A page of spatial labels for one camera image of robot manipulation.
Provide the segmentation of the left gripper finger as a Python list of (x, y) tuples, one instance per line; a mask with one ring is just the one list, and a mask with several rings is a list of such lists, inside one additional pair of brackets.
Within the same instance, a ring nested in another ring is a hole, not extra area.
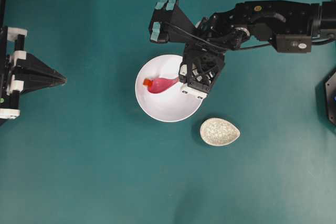
[(16, 66), (21, 67), (25, 71), (38, 74), (39, 76), (51, 77), (59, 80), (67, 79), (30, 53), (26, 54), (26, 59), (17, 59)]
[(28, 93), (63, 85), (67, 78), (58, 73), (15, 73), (12, 75), (12, 93)]

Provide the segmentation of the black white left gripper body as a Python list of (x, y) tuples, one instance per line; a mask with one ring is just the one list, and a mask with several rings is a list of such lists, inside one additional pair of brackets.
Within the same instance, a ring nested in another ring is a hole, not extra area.
[(24, 82), (15, 79), (17, 60), (25, 60), (27, 30), (4, 26), (1, 28), (1, 124), (20, 116), (19, 98)]

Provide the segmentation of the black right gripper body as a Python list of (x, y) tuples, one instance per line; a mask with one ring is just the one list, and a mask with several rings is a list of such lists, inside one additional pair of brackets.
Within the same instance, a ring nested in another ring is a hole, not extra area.
[(179, 70), (180, 91), (204, 100), (225, 66), (225, 54), (198, 44), (186, 44)]

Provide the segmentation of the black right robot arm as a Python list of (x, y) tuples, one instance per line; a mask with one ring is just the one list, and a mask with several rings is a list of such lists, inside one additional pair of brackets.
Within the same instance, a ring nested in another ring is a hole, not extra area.
[(207, 97), (225, 66), (228, 51), (242, 51), (255, 37), (262, 47), (279, 53), (308, 53), (313, 46), (335, 41), (335, 2), (305, 4), (255, 1), (214, 13), (196, 24), (186, 44), (179, 78), (181, 92), (199, 100)]

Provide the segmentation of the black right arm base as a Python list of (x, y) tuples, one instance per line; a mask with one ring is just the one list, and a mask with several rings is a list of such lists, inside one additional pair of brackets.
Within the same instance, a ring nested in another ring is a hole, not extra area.
[(325, 126), (335, 128), (335, 68), (317, 84), (315, 94), (319, 120)]

